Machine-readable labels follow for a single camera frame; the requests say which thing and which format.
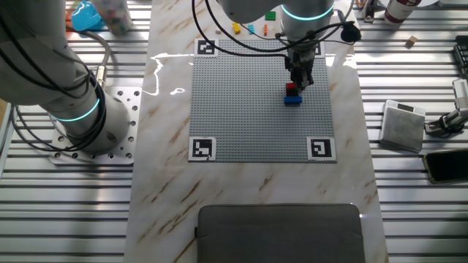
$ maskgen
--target gray lego baseplate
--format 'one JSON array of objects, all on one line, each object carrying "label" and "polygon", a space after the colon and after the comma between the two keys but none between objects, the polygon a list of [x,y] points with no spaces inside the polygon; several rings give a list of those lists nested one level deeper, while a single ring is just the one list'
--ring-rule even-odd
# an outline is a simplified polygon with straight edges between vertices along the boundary
[{"label": "gray lego baseplate", "polygon": [[[276,41],[243,42],[265,49],[282,47]],[[255,53],[231,40],[219,40],[219,45],[237,53]],[[223,52],[217,57],[195,56],[189,136],[216,138],[215,162],[336,163],[308,158],[307,137],[334,138],[325,58],[315,58],[312,74],[314,85],[302,93],[301,106],[286,107],[290,73],[283,58]]]}]

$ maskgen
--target small wooden block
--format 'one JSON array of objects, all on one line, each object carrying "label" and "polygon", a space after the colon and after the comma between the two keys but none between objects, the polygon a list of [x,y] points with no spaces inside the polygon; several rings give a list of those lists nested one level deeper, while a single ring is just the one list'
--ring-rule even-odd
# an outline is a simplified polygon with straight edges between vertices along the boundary
[{"label": "small wooden block", "polygon": [[415,36],[411,36],[407,43],[404,45],[405,47],[408,47],[408,48],[411,48],[413,45],[415,45],[415,43],[417,42],[417,38]]}]

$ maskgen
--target green lego brick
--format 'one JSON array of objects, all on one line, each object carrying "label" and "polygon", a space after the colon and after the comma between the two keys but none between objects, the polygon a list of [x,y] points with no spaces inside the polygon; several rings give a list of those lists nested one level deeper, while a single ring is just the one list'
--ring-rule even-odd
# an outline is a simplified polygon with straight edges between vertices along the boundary
[{"label": "green lego brick", "polygon": [[266,13],[265,20],[275,21],[276,20],[276,12],[270,11],[270,12]]}]

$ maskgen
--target yellow lego brick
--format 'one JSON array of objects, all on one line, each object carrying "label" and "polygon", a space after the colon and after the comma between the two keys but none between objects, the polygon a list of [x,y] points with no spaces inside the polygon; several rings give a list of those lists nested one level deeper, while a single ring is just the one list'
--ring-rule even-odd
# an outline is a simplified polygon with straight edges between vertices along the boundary
[{"label": "yellow lego brick", "polygon": [[241,28],[237,23],[233,23],[233,29],[235,34],[240,34],[241,33]]}]

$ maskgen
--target blue led ring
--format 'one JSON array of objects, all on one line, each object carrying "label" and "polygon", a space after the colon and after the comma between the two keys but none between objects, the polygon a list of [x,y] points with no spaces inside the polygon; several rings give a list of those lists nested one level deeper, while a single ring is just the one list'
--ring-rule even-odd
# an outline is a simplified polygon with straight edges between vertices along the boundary
[{"label": "blue led ring", "polygon": [[333,10],[333,7],[335,6],[335,3],[333,3],[333,5],[330,7],[330,9],[328,9],[326,12],[324,12],[323,14],[321,15],[318,15],[318,16],[314,16],[314,17],[311,17],[311,18],[303,18],[303,17],[300,17],[300,16],[297,16],[297,15],[293,15],[291,14],[289,11],[286,10],[286,8],[284,8],[284,5],[281,5],[281,8],[283,9],[283,11],[289,15],[291,18],[294,18],[294,19],[297,19],[297,20],[302,20],[302,21],[312,21],[312,20],[317,20],[317,19],[320,19],[320,18],[323,18],[324,16],[326,16],[329,12],[331,12],[331,10]]},{"label": "blue led ring", "polygon": [[90,115],[96,108],[97,108],[97,105],[99,104],[99,99],[97,99],[96,101],[96,104],[94,105],[94,107],[92,107],[87,113],[85,113],[84,115],[82,115],[81,117],[78,117],[78,118],[74,118],[74,119],[69,119],[69,120],[64,120],[64,119],[59,119],[59,118],[56,118],[57,121],[78,121],[78,120],[81,120],[82,118],[85,118],[86,116]]}]

